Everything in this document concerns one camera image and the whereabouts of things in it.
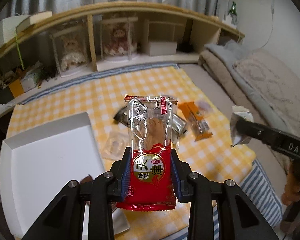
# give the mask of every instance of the doll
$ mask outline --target doll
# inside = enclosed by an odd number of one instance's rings
[[[78,35],[76,35],[74,38],[66,36],[61,37],[64,46],[64,53],[60,64],[60,69],[62,72],[69,69],[74,69],[79,64],[82,64],[86,61],[84,53],[80,48],[78,38]]]
[[[127,38],[127,24],[117,23],[109,24],[111,40],[104,45],[104,52],[111,56],[124,56],[128,54],[128,38]],[[131,52],[135,52],[137,43],[135,42],[131,47]]]

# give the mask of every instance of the red snack wrapper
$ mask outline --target red snack wrapper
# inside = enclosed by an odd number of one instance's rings
[[[125,97],[132,146],[128,195],[117,207],[136,211],[176,207],[171,181],[172,105],[170,97]]]

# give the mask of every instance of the green bottle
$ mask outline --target green bottle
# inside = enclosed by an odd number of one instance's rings
[[[231,23],[234,25],[237,25],[237,9],[235,7],[235,2],[232,2],[232,6],[229,10],[228,15],[230,15],[232,17]]]

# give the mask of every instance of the yellow string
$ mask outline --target yellow string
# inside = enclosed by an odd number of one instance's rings
[[[17,51],[18,51],[18,55],[19,55],[19,59],[20,59],[20,63],[21,63],[22,70],[25,70],[25,66],[23,65],[23,60],[22,60],[22,57],[21,57],[20,49],[19,49],[19,43],[18,43],[18,38],[17,38],[17,32],[15,32],[14,38],[15,38],[15,40],[16,40],[16,46],[17,46]]]

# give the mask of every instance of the yellow checkered tablecloth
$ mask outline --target yellow checkered tablecloth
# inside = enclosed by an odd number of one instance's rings
[[[206,121],[213,136],[195,142],[189,131],[180,140],[178,155],[209,180],[223,182],[233,179],[239,183],[250,171],[255,153],[246,146],[231,148],[228,119],[210,102],[181,69],[154,68],[105,77],[50,94],[13,111],[7,137],[34,126],[87,111],[99,149],[102,149],[111,130],[128,134],[128,128],[114,123],[112,117],[124,105],[124,96],[171,95],[179,102],[206,100],[212,108]],[[104,160],[106,169],[112,161]],[[176,209],[157,212],[124,211],[131,228],[116,235],[116,239],[160,239],[186,227],[190,204],[177,203]]]

